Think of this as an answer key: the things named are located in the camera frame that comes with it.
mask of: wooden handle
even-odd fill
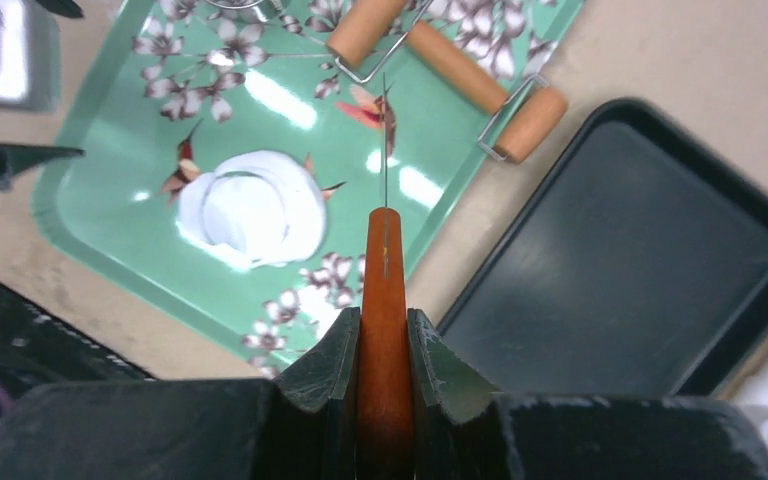
[[[493,147],[519,165],[549,136],[568,107],[563,94],[552,87],[537,89],[508,122]]]
[[[428,23],[417,22],[408,33],[407,42],[432,69],[484,112],[496,113],[508,99],[507,90]]]
[[[325,45],[350,67],[360,67],[406,4],[407,0],[356,1]]]
[[[413,396],[399,214],[369,215],[360,320],[358,480],[412,480]]]

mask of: green tray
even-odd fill
[[[436,0],[426,16],[510,89],[583,1]],[[263,25],[197,0],[127,2],[57,140],[86,158],[45,167],[32,205],[52,244],[266,374],[359,304],[367,217],[383,195],[381,135],[350,115],[383,85],[351,86],[324,47],[350,2],[289,2]],[[407,48],[382,73],[410,275],[484,160],[475,140],[488,119]]]

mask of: table surface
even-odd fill
[[[51,115],[0,111],[0,141],[54,139],[120,1],[79,0],[87,19],[59,20],[63,105]],[[768,2],[740,3],[588,2],[544,70],[569,97],[570,112],[528,163],[482,166],[408,282],[408,304],[442,316],[584,118],[612,98],[651,101],[768,192]],[[30,216],[35,179],[0,194],[1,282],[159,377],[256,374],[46,243]],[[768,342],[741,377],[767,352]]]

